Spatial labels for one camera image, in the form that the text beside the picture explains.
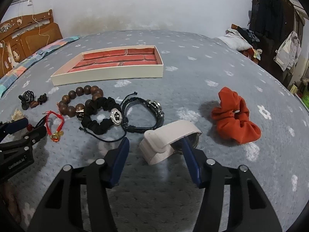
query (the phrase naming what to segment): black jacket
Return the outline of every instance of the black jacket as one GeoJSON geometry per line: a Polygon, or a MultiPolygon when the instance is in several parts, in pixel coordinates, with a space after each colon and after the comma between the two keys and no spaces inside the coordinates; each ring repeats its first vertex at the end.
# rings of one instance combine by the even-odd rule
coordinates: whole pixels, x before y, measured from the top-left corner
{"type": "Polygon", "coordinates": [[[255,23],[257,35],[264,35],[269,39],[284,40],[284,8],[281,0],[260,0],[255,23]]]}

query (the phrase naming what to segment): wall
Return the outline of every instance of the wall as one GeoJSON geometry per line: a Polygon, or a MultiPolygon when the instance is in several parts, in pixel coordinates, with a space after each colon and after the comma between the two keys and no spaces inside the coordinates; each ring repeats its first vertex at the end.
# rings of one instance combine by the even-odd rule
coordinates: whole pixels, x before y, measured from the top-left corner
{"type": "Polygon", "coordinates": [[[208,37],[246,27],[252,0],[32,0],[10,6],[2,21],[53,9],[64,37],[126,29],[169,29],[208,37]]]}
{"type": "Polygon", "coordinates": [[[309,58],[309,20],[305,19],[305,26],[303,29],[303,36],[302,36],[302,51],[300,52],[300,56],[293,73],[292,79],[289,85],[293,84],[294,81],[299,81],[300,78],[303,76],[306,68],[308,68],[307,62],[309,58]]]}

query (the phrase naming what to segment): green plastic container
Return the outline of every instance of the green plastic container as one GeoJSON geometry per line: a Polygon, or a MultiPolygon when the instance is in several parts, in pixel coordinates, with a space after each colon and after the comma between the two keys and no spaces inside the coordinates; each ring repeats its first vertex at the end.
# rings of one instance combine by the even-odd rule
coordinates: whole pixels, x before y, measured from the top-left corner
{"type": "Polygon", "coordinates": [[[302,95],[302,101],[305,103],[306,107],[309,108],[309,91],[307,87],[305,87],[304,93],[302,95]]]}

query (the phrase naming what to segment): wooden bead bracelet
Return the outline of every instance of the wooden bead bracelet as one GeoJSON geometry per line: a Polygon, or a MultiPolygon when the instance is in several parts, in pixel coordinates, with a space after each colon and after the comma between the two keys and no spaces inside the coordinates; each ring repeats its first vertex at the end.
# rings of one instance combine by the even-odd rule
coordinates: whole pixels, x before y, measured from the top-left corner
{"type": "Polygon", "coordinates": [[[84,88],[77,87],[76,90],[71,90],[67,95],[62,97],[62,100],[58,103],[59,111],[62,115],[68,115],[70,118],[74,117],[76,113],[83,112],[85,108],[92,102],[91,99],[88,99],[85,104],[77,104],[76,107],[68,106],[72,99],[76,98],[77,96],[81,96],[83,94],[92,95],[92,100],[96,100],[97,98],[103,97],[103,90],[99,87],[86,85],[84,88]]]}

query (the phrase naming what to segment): white pillow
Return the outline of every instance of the white pillow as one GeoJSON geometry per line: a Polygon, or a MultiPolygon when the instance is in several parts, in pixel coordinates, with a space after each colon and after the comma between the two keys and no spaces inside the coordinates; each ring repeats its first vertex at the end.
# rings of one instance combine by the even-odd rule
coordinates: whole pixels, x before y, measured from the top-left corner
{"type": "Polygon", "coordinates": [[[229,33],[218,38],[225,42],[231,49],[243,51],[253,48],[237,30],[228,29],[229,33]]]}

